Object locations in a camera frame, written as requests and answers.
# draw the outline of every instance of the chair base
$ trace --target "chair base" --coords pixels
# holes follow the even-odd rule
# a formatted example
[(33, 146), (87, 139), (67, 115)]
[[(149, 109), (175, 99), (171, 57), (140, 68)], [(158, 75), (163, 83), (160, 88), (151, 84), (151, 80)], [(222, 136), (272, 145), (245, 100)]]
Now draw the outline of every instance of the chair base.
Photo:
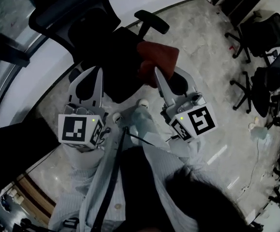
[(238, 52), (237, 52), (236, 54), (232, 55), (232, 57), (233, 57), (233, 58), (237, 58), (237, 57), (241, 54), (242, 50), (244, 50), (244, 51), (245, 51), (245, 54), (246, 54), (246, 56), (247, 56), (247, 60), (246, 60), (245, 62), (246, 62), (247, 64), (249, 64), (249, 63), (251, 62), (251, 57), (250, 57), (250, 53), (248, 52), (247, 45), (246, 45), (246, 44), (244, 43), (244, 41), (243, 41), (243, 36), (242, 36), (242, 33), (241, 33), (240, 29), (239, 29), (239, 28), (235, 28), (235, 30), (238, 31), (239, 38), (238, 38), (237, 36), (234, 36), (234, 35), (231, 34), (231, 33), (226, 33), (226, 34), (225, 34), (225, 37), (226, 37), (226, 38), (231, 37), (231, 38), (233, 38), (235, 41), (237, 41), (237, 42), (240, 43), (240, 48), (239, 48)]
[(240, 100), (237, 106), (233, 106), (233, 110), (237, 110), (246, 100), (248, 102), (248, 110), (246, 110), (246, 113), (249, 114), (252, 111), (252, 94), (251, 94), (251, 88), (250, 88), (250, 78), (248, 77), (247, 72), (242, 72), (245, 75), (246, 78), (246, 87), (244, 87), (242, 84), (237, 82), (236, 80), (231, 80), (230, 85), (237, 85), (240, 89), (244, 92), (244, 97)]

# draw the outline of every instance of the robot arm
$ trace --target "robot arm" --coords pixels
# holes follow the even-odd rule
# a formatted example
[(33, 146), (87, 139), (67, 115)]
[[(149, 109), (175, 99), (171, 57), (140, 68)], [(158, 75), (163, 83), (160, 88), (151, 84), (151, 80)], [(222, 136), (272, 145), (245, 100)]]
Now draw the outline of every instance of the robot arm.
[[(162, 116), (185, 143), (217, 128), (212, 106), (198, 92), (193, 78), (176, 67), (166, 80), (155, 67), (155, 80), (165, 105)], [(76, 77), (68, 90), (64, 114), (58, 117), (61, 143), (84, 151), (97, 148), (107, 114), (101, 107), (103, 71), (95, 66)]]

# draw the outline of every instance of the chair armrest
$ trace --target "chair armrest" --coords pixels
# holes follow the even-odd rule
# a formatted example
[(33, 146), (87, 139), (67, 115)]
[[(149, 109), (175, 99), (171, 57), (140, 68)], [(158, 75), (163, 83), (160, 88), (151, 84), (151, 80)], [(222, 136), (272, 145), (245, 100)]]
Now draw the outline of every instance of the chair armrest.
[(139, 10), (138, 12), (136, 12), (135, 17), (140, 21), (143, 21), (143, 25), (139, 32), (139, 36), (141, 38), (144, 37), (150, 27), (154, 28), (162, 34), (167, 33), (170, 28), (170, 26), (163, 19), (145, 10)]

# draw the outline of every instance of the sleeve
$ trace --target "sleeve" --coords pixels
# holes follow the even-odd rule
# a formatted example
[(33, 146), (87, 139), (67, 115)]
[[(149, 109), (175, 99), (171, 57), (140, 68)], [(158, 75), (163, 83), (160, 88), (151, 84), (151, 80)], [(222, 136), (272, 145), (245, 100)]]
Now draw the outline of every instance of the sleeve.
[(48, 227), (54, 231), (58, 231), (66, 219), (79, 217), (81, 204), (104, 155), (101, 149), (83, 153), (66, 145), (64, 149), (72, 165), (71, 191), (60, 196), (51, 215)]

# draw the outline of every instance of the gray floor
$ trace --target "gray floor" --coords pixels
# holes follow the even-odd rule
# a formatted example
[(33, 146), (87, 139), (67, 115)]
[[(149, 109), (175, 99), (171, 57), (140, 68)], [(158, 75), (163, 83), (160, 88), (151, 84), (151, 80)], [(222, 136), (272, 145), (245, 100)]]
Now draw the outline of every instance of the gray floor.
[[(267, 202), (276, 183), (271, 175), (280, 147), (280, 133), (278, 128), (272, 128), (265, 142), (251, 140), (248, 124), (258, 114), (254, 108), (249, 115), (246, 114), (247, 104), (237, 111), (232, 110), (241, 92), (230, 86), (229, 81), (240, 78), (243, 82), (240, 74), (242, 70), (252, 75), (257, 67), (264, 67), (265, 63), (261, 58), (252, 58), (251, 64), (244, 64), (244, 54), (238, 59), (232, 58), (233, 50), (230, 47), (232, 44), (234, 47), (237, 45), (224, 37), (224, 33), (231, 30), (232, 26), (219, 13), (218, 7), (209, 4), (207, 0), (189, 1), (165, 10), (159, 16), (169, 23), (169, 32), (161, 35), (151, 29), (145, 40), (179, 48), (177, 66), (193, 76), (217, 117), (219, 128), (205, 136), (203, 158), (210, 163), (207, 169), (220, 176), (220, 185), (238, 202), (246, 216), (253, 210), (257, 213)], [(139, 28), (132, 27), (131, 30), (137, 32)], [(37, 108), (55, 133), (57, 116), (62, 113), (67, 100), (68, 86), (69, 82), (64, 78)], [(104, 107), (111, 115), (133, 106), (140, 98), (149, 100), (149, 111), (163, 138), (168, 139), (171, 132), (159, 114), (164, 102), (156, 89), (142, 87), (120, 105), (112, 103), (106, 96)], [(260, 119), (262, 126), (265, 122), (266, 119)], [(255, 166), (257, 147), (259, 161)], [(60, 148), (30, 176), (49, 197), (57, 201), (60, 193), (70, 188), (69, 171), (70, 165)]]

